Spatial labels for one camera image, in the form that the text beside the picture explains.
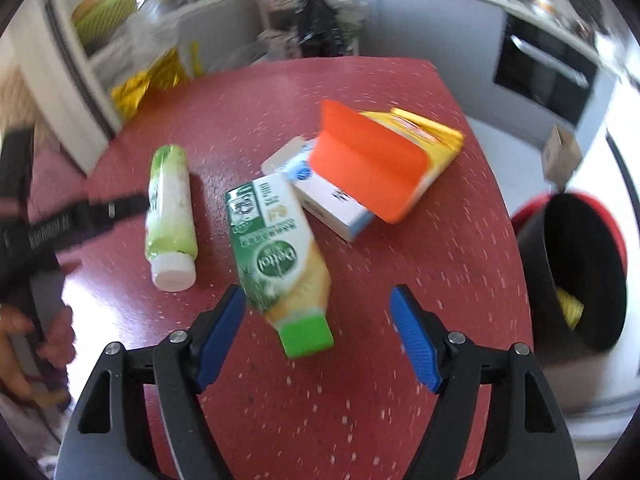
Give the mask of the person's left hand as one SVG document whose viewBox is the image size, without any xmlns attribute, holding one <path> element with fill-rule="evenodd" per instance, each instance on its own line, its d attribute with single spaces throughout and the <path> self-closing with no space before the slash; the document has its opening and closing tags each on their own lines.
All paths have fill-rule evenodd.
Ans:
<svg viewBox="0 0 640 480">
<path fill-rule="evenodd" d="M 18 403 L 70 403 L 66 367 L 75 359 L 73 312 L 62 300 L 78 261 L 46 266 L 1 284 L 1 390 Z"/>
</svg>

